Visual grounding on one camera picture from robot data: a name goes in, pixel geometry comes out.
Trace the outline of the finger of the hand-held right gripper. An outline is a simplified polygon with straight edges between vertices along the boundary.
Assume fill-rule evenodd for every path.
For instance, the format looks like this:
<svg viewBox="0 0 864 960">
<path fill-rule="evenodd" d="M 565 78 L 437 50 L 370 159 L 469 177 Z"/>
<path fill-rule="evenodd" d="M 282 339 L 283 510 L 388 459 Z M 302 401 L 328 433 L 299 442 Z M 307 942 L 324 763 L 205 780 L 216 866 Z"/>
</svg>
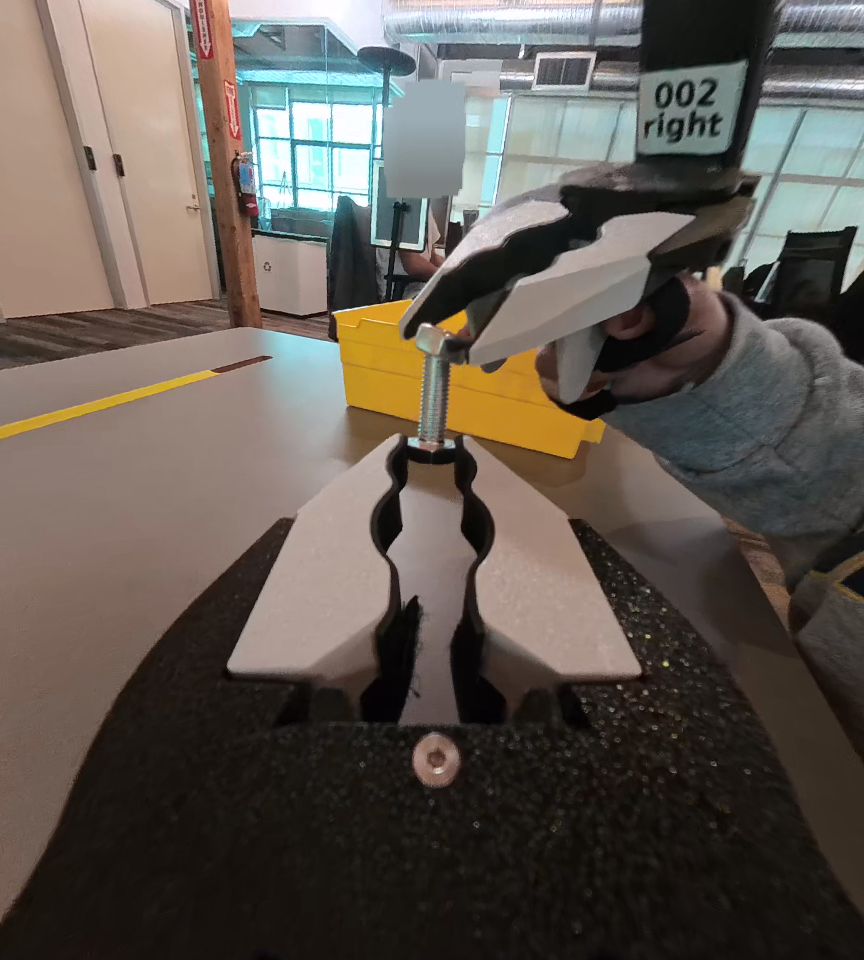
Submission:
<svg viewBox="0 0 864 960">
<path fill-rule="evenodd" d="M 469 349 L 468 363 L 482 367 L 506 360 L 636 306 L 653 270 L 650 253 L 694 220 L 686 213 L 609 219 L 595 242 L 566 251 L 512 286 Z"/>
<path fill-rule="evenodd" d="M 422 325 L 436 327 L 459 313 L 465 315 L 469 337 L 478 339 L 513 284 L 544 271 L 568 249 L 568 217 L 557 184 L 493 208 L 413 299 L 400 321 L 401 339 L 414 340 Z"/>
</svg>

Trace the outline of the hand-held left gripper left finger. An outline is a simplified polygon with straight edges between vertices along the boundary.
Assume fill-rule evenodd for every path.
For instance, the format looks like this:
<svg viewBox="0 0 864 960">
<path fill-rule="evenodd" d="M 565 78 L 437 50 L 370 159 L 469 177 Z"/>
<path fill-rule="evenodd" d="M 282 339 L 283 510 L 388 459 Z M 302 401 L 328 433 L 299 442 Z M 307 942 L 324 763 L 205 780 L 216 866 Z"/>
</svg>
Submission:
<svg viewBox="0 0 864 960">
<path fill-rule="evenodd" d="M 297 513 L 228 660 L 237 680 L 361 696 L 380 675 L 379 636 L 400 610 L 390 546 L 408 479 L 401 434 L 334 479 Z"/>
</svg>

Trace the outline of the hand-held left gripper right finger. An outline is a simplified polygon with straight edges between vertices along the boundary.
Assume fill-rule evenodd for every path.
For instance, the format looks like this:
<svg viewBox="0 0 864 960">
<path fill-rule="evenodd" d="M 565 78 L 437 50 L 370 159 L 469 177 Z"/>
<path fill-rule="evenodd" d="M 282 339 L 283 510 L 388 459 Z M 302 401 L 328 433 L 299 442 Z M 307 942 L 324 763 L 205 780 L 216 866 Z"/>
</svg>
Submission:
<svg viewBox="0 0 864 960">
<path fill-rule="evenodd" d="M 620 684 L 642 666 L 567 514 L 470 437 L 455 440 L 474 552 L 450 665 L 458 703 Z"/>
</svg>

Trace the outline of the yellow plastic bin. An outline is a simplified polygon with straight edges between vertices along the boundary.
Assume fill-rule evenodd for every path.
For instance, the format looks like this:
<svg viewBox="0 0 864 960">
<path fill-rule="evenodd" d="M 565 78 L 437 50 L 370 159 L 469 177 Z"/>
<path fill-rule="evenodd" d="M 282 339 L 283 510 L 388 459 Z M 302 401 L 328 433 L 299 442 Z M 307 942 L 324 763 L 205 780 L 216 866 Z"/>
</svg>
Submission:
<svg viewBox="0 0 864 960">
<path fill-rule="evenodd" d="M 348 406 L 418 420 L 422 354 L 399 334 L 410 304 L 393 301 L 335 314 Z M 599 443 L 605 424 L 582 421 L 553 404 L 541 389 L 534 357 L 534 350 L 512 356 L 492 374 L 453 366 L 448 429 L 562 459 L 573 459 L 582 442 Z"/>
</svg>

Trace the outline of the silver hex bolt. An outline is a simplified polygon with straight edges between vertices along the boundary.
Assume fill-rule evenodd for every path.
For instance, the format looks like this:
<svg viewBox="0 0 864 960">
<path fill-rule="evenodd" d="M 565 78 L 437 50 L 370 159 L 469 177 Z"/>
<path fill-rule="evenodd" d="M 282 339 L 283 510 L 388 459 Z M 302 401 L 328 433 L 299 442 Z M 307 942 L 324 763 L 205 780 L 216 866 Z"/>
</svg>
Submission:
<svg viewBox="0 0 864 960">
<path fill-rule="evenodd" d="M 424 355 L 416 437 L 441 443 L 447 439 L 451 367 L 468 361 L 471 342 L 431 323 L 418 327 L 414 342 Z"/>
</svg>

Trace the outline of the person's right forearm grey sleeve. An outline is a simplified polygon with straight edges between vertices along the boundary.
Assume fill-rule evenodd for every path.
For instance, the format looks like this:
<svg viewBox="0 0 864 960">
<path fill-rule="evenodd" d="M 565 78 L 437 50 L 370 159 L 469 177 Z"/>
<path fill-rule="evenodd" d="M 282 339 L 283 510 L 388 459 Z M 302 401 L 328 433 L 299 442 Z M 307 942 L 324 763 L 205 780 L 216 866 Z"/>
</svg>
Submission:
<svg viewBox="0 0 864 960">
<path fill-rule="evenodd" d="M 720 301 L 731 329 L 714 373 L 605 421 L 762 536 L 794 581 L 864 523 L 864 366 L 816 323 Z"/>
</svg>

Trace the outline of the person's right hand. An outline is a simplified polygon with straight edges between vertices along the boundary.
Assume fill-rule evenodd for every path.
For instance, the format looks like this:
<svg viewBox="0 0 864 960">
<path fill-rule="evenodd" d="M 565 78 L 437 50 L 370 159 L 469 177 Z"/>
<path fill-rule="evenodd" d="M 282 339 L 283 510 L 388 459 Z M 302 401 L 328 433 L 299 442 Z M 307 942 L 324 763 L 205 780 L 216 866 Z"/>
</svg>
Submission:
<svg viewBox="0 0 864 960">
<path fill-rule="evenodd" d="M 587 400 L 608 389 L 619 400 L 646 402 L 676 392 L 688 383 L 698 385 L 711 377 L 727 353 L 732 318 L 719 293 L 703 279 L 686 271 L 678 279 L 688 294 L 690 313 L 679 339 L 652 358 L 614 372 L 595 370 L 579 397 Z M 598 329 L 617 341 L 635 341 L 650 333 L 655 324 L 652 306 L 638 305 L 598 324 Z M 539 349 L 534 366 L 546 396 L 558 402 L 558 355 L 554 344 Z"/>
</svg>

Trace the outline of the white board on stand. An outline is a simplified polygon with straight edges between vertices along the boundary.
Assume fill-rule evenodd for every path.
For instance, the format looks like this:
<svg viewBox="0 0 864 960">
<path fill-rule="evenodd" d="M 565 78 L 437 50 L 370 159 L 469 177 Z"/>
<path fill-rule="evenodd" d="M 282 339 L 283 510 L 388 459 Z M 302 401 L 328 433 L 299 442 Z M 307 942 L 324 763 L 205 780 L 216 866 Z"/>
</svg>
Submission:
<svg viewBox="0 0 864 960">
<path fill-rule="evenodd" d="M 428 243 L 430 200 L 391 196 L 380 158 L 373 161 L 371 175 L 370 245 L 390 249 L 395 244 L 399 249 L 423 253 Z"/>
</svg>

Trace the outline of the ceiling air vent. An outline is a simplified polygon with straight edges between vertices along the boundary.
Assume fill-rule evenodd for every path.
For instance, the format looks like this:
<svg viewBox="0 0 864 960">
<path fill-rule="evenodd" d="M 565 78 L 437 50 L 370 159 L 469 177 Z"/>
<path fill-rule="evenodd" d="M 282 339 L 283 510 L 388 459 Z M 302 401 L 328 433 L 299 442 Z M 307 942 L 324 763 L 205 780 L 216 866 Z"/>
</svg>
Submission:
<svg viewBox="0 0 864 960">
<path fill-rule="evenodd" d="M 543 51 L 535 55 L 531 90 L 548 94 L 586 94 L 597 61 L 594 51 Z"/>
</svg>

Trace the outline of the white recycling bin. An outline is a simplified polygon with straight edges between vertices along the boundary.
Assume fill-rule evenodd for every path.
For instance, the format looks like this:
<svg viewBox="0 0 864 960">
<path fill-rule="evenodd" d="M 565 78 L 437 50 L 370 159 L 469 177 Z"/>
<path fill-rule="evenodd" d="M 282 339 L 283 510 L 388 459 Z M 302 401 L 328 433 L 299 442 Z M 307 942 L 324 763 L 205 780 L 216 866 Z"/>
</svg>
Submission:
<svg viewBox="0 0 864 960">
<path fill-rule="evenodd" d="M 296 318 L 327 313 L 326 243 L 255 231 L 256 286 L 263 311 Z"/>
</svg>

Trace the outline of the black office chair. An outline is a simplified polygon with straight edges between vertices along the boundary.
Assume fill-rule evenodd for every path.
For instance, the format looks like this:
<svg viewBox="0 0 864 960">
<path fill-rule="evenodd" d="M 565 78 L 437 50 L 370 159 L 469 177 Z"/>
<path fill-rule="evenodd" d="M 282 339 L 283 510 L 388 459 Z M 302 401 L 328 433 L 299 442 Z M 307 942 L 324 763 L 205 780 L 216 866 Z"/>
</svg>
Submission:
<svg viewBox="0 0 864 960">
<path fill-rule="evenodd" d="M 741 298 L 760 318 L 799 318 L 824 324 L 843 289 L 857 227 L 789 231 L 772 263 L 745 280 Z"/>
</svg>

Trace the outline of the red fire extinguisher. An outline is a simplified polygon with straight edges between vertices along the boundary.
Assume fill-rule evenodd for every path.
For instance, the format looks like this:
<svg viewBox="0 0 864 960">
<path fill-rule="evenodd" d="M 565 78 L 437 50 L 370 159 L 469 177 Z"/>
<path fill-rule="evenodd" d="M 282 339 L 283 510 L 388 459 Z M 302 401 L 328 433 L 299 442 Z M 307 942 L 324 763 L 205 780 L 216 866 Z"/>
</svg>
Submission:
<svg viewBox="0 0 864 960">
<path fill-rule="evenodd" d="M 231 162 L 231 174 L 238 208 L 254 225 L 260 215 L 255 168 L 249 151 L 237 151 Z"/>
</svg>

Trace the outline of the yellow tape strip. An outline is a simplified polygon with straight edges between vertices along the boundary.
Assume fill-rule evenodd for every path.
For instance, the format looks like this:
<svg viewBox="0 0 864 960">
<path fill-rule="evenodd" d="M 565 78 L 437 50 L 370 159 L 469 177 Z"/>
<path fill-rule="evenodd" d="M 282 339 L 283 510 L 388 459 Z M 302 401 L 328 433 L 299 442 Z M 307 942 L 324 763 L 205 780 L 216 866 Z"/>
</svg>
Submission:
<svg viewBox="0 0 864 960">
<path fill-rule="evenodd" d="M 153 398 L 154 396 L 156 397 L 160 394 L 216 378 L 219 375 L 220 374 L 216 370 L 212 369 L 197 371 L 181 377 L 154 383 L 150 386 L 121 391 L 107 397 L 76 404 L 44 414 L 38 414 L 29 418 L 22 418 L 0 426 L 0 442 L 31 433 L 39 429 L 57 426 L 75 419 L 80 419 L 92 414 L 111 410 L 128 403 L 138 402 L 148 398 L 150 399 L 151 397 Z"/>
</svg>

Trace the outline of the white door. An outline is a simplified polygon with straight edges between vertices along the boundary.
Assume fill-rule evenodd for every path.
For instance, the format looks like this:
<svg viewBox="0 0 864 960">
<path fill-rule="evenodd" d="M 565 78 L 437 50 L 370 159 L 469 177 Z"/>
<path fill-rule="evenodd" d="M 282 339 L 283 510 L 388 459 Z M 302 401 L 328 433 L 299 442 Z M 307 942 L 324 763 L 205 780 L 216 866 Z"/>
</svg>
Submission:
<svg viewBox="0 0 864 960">
<path fill-rule="evenodd" d="M 145 298 L 149 306 L 209 301 L 214 256 L 178 7 L 79 6 Z"/>
<path fill-rule="evenodd" d="M 35 2 L 0 1 L 0 320 L 113 306 Z"/>
</svg>

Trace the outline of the wooden post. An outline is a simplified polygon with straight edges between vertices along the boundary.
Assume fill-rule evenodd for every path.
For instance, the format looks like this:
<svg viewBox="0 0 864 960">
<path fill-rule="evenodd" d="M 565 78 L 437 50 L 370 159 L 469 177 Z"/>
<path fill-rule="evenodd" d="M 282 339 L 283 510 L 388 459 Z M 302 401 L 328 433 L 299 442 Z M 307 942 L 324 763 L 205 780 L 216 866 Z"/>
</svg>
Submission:
<svg viewBox="0 0 864 960">
<path fill-rule="evenodd" d="M 261 329 L 249 211 L 239 199 L 239 171 L 246 155 L 227 1 L 192 1 L 190 18 L 231 325 Z"/>
</svg>

